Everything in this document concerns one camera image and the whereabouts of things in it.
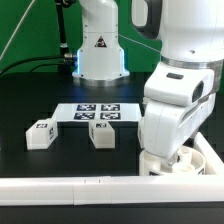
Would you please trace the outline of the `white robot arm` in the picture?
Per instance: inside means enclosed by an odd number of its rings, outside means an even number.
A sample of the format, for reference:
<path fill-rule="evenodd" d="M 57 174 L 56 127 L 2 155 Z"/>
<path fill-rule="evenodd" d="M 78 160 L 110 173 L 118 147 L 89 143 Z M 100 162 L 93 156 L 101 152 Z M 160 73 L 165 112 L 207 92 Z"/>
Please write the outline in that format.
<path fill-rule="evenodd" d="M 112 85 L 129 76 L 118 44 L 114 0 L 79 0 L 83 43 L 76 82 Z M 170 158 L 211 114 L 224 62 L 224 0 L 131 0 L 139 34 L 162 42 L 144 86 L 143 147 Z"/>

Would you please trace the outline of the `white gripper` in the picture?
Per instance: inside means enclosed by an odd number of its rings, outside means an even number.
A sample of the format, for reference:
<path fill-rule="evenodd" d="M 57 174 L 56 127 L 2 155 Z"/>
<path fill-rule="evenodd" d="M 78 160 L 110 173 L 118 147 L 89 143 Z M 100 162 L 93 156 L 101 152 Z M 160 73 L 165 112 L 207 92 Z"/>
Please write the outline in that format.
<path fill-rule="evenodd" d="M 150 100 L 144 116 L 144 148 L 160 158 L 170 158 L 213 111 L 215 97 L 182 107 Z"/>

